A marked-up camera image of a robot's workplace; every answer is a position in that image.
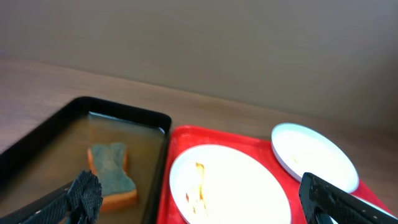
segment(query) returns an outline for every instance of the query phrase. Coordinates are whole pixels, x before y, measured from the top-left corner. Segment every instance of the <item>sponge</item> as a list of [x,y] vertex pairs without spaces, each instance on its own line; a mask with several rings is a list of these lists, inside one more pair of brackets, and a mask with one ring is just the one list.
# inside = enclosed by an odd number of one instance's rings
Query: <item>sponge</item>
[[127,176],[126,145],[95,144],[87,150],[88,165],[98,177],[104,198],[101,212],[125,207],[137,202],[135,183]]

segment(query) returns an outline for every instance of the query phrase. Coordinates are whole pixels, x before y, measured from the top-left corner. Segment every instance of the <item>food residue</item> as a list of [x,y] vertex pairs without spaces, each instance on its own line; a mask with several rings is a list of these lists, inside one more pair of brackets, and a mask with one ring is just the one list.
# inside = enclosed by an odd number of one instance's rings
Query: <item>food residue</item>
[[187,202],[192,207],[193,213],[204,217],[208,216],[206,209],[206,202],[203,196],[203,181],[205,177],[205,166],[196,162],[196,175],[197,178],[193,186],[186,194]]

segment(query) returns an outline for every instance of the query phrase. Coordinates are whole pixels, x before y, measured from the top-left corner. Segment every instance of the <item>wall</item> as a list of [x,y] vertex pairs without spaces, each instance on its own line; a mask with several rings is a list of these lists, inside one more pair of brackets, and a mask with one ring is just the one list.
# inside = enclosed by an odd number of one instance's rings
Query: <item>wall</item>
[[364,126],[398,124],[396,0],[3,0],[0,32],[3,54]]

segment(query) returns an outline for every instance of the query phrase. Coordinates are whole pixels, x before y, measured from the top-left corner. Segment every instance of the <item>plate rim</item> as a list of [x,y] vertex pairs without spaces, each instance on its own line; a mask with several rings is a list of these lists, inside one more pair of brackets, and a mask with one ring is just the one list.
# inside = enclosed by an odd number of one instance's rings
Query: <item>plate rim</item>
[[340,149],[340,147],[338,147],[334,142],[332,142],[331,140],[329,140],[328,138],[326,138],[324,135],[320,134],[319,132],[315,131],[312,128],[309,128],[307,126],[301,125],[301,124],[296,124],[296,123],[280,123],[278,125],[276,125],[271,132],[271,146],[272,146],[272,152],[274,153],[276,159],[278,160],[279,164],[293,177],[295,178],[297,181],[301,181],[302,176],[300,176],[298,174],[298,172],[294,171],[294,167],[289,166],[284,160],[283,158],[281,158],[281,156],[278,153],[278,149],[276,149],[275,146],[275,136],[277,134],[276,130],[279,129],[281,126],[298,126],[300,128],[303,129],[307,129],[308,131],[315,133],[317,136],[319,136],[321,138],[322,141],[326,141],[328,144],[332,144],[333,146],[335,146],[340,153],[345,157],[346,161],[349,162],[349,166],[352,167],[352,171],[356,177],[355,183],[352,185],[352,188],[350,189],[342,189],[347,193],[352,193],[354,192],[356,189],[358,189],[359,187],[359,175],[358,175],[358,171],[356,170],[354,164],[352,163],[351,159],[349,159],[349,157]]
[[287,212],[289,213],[289,219],[287,220],[287,223],[292,223],[292,209],[291,209],[291,207],[290,207],[289,198],[287,197],[284,188],[281,186],[281,184],[280,184],[279,181],[275,178],[275,176],[274,176],[265,166],[263,166],[259,161],[255,160],[255,158],[253,158],[253,157],[249,156],[248,154],[246,154],[246,153],[244,153],[244,152],[241,152],[241,151],[239,151],[239,150],[237,150],[237,149],[234,149],[234,148],[229,147],[229,146],[223,146],[223,145],[220,145],[220,144],[200,144],[200,145],[196,145],[196,146],[189,147],[188,149],[186,149],[186,150],[184,150],[183,152],[181,152],[181,153],[175,158],[175,160],[173,161],[173,163],[172,163],[172,165],[171,165],[170,172],[169,172],[169,189],[170,189],[170,193],[171,193],[172,198],[173,198],[173,200],[174,200],[174,202],[175,202],[175,204],[176,204],[176,206],[177,206],[177,209],[178,209],[179,213],[181,214],[182,218],[183,218],[187,223],[190,223],[190,224],[197,224],[196,222],[189,222],[189,221],[187,220],[187,218],[185,217],[185,215],[184,215],[183,212],[181,211],[180,206],[178,205],[179,203],[177,203],[177,201],[174,199],[174,194],[173,194],[173,190],[172,190],[172,181],[171,181],[171,180],[172,180],[172,176],[174,177],[176,174],[172,174],[172,171],[173,171],[173,169],[174,169],[174,167],[175,167],[176,162],[177,162],[182,156],[184,156],[186,153],[188,153],[189,151],[192,151],[193,149],[196,149],[196,148],[198,148],[198,147],[207,147],[207,146],[222,147],[222,148],[224,148],[224,149],[228,149],[228,150],[232,150],[232,151],[238,152],[238,153],[241,154],[242,156],[246,156],[246,157],[248,157],[249,159],[252,159],[254,162],[257,162],[262,168],[264,168],[264,171],[265,171],[265,172],[268,172],[268,173],[271,175],[271,177],[276,181],[276,183],[277,183],[277,185],[279,186],[279,188],[282,190],[283,195],[284,195],[284,201],[285,201],[285,203],[286,203],[286,205],[287,205],[287,208],[289,209],[289,211],[287,211]]

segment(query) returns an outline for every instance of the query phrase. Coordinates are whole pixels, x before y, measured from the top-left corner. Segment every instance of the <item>tray rim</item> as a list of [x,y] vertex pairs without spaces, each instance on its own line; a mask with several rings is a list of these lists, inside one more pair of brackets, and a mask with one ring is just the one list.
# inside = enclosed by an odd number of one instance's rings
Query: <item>tray rim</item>
[[183,124],[181,126],[177,126],[174,128],[172,134],[170,135],[169,139],[169,148],[167,150],[167,155],[166,155],[166,162],[165,162],[165,167],[164,167],[164,175],[163,175],[163,180],[161,183],[162,190],[160,192],[160,200],[159,200],[159,209],[158,209],[158,214],[157,214],[157,221],[156,224],[165,224],[165,222],[162,221],[162,218],[165,214],[166,211],[169,210],[167,202],[162,203],[164,200],[166,200],[166,197],[169,200],[173,200],[171,193],[170,193],[170,187],[169,187],[169,175],[166,174],[165,172],[170,170],[167,170],[168,167],[171,168],[174,159],[168,160],[169,156],[172,156],[175,152],[173,152],[174,147],[173,144],[175,144],[175,138],[185,132],[189,134],[192,134],[192,131],[206,131],[207,133],[212,134],[213,136],[216,136],[218,138],[225,138],[225,137],[235,137],[235,141],[237,141],[240,144],[247,144],[249,142],[256,141],[258,144],[263,144],[264,140],[258,139],[258,138],[253,138],[250,136],[244,136],[240,134],[235,134],[235,133],[229,133],[227,131],[220,131],[216,129],[210,129],[210,128],[204,128],[201,126],[196,126],[196,125],[191,125],[191,124]]
[[27,162],[33,159],[38,152],[54,140],[68,125],[90,112],[160,128],[164,132],[164,141],[160,148],[149,196],[141,220],[142,224],[155,223],[169,145],[170,127],[172,125],[171,117],[160,112],[91,96],[79,96],[72,99],[0,154],[0,191],[10,183],[13,177],[23,170]]

